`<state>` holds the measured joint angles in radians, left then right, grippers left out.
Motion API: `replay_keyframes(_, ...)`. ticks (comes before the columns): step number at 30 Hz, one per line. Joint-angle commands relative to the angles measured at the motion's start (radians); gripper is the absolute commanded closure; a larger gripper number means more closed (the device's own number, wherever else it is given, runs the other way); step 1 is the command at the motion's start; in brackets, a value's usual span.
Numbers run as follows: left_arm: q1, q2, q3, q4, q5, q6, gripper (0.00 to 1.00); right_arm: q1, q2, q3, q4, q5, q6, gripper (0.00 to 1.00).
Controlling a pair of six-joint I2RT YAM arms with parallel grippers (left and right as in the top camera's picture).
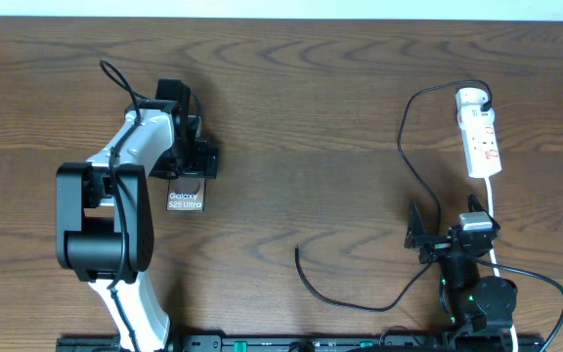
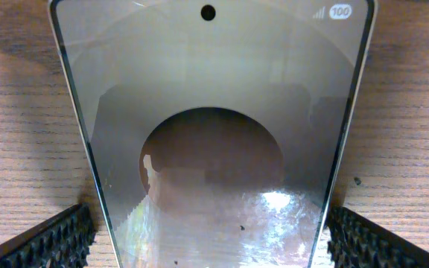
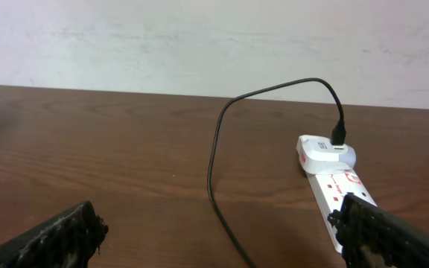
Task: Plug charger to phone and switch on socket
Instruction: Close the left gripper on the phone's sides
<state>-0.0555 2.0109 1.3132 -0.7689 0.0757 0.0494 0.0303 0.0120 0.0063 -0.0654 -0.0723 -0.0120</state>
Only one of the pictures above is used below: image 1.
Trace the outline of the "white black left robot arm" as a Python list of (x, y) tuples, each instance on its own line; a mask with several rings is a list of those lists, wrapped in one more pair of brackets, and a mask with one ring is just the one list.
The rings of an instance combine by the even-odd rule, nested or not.
[(165, 207), (200, 212), (217, 151), (200, 139), (196, 98), (137, 99), (108, 144), (56, 173), (56, 257), (95, 291), (117, 327), (112, 337), (61, 337), (59, 351), (179, 351), (156, 295), (149, 180), (168, 183)]

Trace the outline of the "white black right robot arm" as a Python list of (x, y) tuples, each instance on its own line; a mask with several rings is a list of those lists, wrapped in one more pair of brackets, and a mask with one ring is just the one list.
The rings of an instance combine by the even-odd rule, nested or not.
[(478, 268), (499, 230), (498, 222), (472, 195), (468, 210), (444, 235), (429, 234), (416, 204), (410, 205), (404, 247), (418, 250), (421, 264), (439, 265), (444, 280), (441, 299), (467, 334), (502, 332), (513, 326), (516, 285), (494, 275), (482, 277)]

